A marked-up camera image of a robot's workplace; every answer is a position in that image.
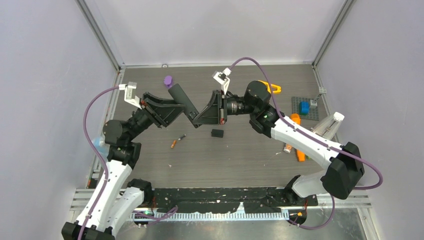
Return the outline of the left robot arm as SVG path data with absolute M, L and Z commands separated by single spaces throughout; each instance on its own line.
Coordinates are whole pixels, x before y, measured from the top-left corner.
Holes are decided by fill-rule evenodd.
M 142 179 L 130 181 L 123 196 L 118 196 L 140 157 L 142 145 L 133 139 L 151 125 L 167 127 L 185 106 L 148 92 L 139 98 L 132 90 L 126 90 L 123 99 L 136 110 L 128 120 L 109 120 L 103 126 L 104 142 L 109 146 L 107 158 L 100 158 L 103 175 L 77 219 L 62 227 L 65 240 L 114 240 L 138 206 L 153 202 L 151 183 Z

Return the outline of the black remote control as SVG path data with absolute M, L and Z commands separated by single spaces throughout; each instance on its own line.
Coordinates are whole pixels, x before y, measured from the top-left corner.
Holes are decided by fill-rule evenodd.
M 168 89 L 168 92 L 177 104 L 184 105 L 184 114 L 192 122 L 199 112 L 183 88 L 179 84 L 175 84 Z

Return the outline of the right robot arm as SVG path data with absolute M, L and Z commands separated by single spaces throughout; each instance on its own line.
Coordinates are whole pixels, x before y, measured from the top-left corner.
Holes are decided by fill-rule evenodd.
M 296 175 L 284 187 L 284 197 L 291 205 L 322 193 L 347 199 L 365 173 L 359 148 L 351 142 L 340 145 L 307 130 L 272 106 L 271 98 L 266 85 L 255 80 L 247 85 L 242 97 L 214 91 L 203 110 L 189 111 L 189 117 L 199 126 L 223 125 L 228 116 L 249 115 L 249 124 L 257 133 L 289 144 L 318 163 L 321 172 Z

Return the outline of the black remote battery cover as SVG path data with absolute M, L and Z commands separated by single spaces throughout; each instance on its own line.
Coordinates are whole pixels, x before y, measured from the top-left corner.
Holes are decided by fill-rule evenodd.
M 224 137 L 224 130 L 212 129 L 211 130 L 211 136 L 215 137 L 215 138 L 223 138 Z

